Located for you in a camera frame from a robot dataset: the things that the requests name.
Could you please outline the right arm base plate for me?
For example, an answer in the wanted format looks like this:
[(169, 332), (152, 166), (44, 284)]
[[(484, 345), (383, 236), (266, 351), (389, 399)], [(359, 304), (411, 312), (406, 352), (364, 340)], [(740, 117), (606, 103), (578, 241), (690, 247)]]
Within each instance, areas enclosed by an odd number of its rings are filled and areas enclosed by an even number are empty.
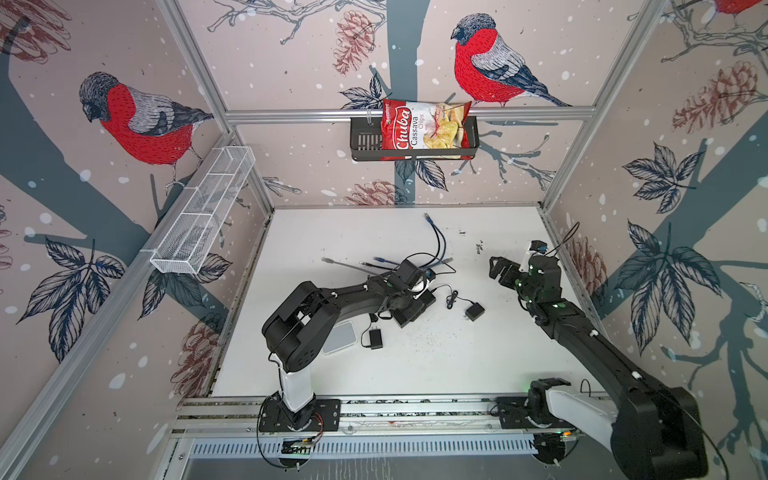
[(500, 421), (502, 429), (555, 429), (575, 430), (576, 427), (561, 419), (550, 417), (534, 420), (528, 409), (528, 399), (522, 396), (497, 397), (489, 414)]

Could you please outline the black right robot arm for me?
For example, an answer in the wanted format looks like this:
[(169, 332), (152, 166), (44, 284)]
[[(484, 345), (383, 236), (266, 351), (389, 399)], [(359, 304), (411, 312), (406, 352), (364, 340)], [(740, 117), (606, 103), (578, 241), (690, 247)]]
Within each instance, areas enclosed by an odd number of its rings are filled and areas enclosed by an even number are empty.
[(709, 466), (699, 409), (681, 387), (644, 372), (565, 299), (556, 257), (533, 255), (526, 268), (504, 257), (489, 260), (489, 276), (514, 290), (521, 307), (552, 340), (567, 349), (603, 387), (600, 401), (568, 381), (531, 383), (526, 409), (536, 426), (564, 421), (609, 450), (629, 479), (693, 479)]

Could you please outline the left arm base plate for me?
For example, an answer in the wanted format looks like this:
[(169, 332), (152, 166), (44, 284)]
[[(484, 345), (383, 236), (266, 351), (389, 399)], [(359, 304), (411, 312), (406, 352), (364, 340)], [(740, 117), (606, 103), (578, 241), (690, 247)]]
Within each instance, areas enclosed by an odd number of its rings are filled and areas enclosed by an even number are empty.
[(260, 433), (336, 432), (339, 428), (341, 401), (313, 399), (298, 412), (292, 412), (284, 402), (270, 396), (260, 407)]

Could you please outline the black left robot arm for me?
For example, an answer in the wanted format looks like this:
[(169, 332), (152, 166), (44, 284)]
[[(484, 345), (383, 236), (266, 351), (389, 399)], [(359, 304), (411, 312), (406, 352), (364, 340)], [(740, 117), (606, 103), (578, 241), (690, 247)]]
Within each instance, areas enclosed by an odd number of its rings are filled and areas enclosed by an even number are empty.
[(319, 288), (305, 281), (293, 290), (262, 327), (268, 359), (279, 367), (278, 411), (290, 428), (304, 428), (318, 417), (310, 365), (336, 324), (384, 313), (404, 327), (435, 303), (430, 291), (435, 278), (433, 269), (405, 259), (358, 285)]

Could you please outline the black network switch box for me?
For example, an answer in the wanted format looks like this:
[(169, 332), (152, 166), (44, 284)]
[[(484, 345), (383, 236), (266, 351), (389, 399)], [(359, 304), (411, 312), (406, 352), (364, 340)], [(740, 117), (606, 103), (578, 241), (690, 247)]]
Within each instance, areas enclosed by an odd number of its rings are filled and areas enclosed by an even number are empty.
[(403, 297), (396, 307), (390, 309), (394, 320), (400, 327), (414, 322), (422, 313), (435, 303), (434, 294), (427, 290), (418, 298)]

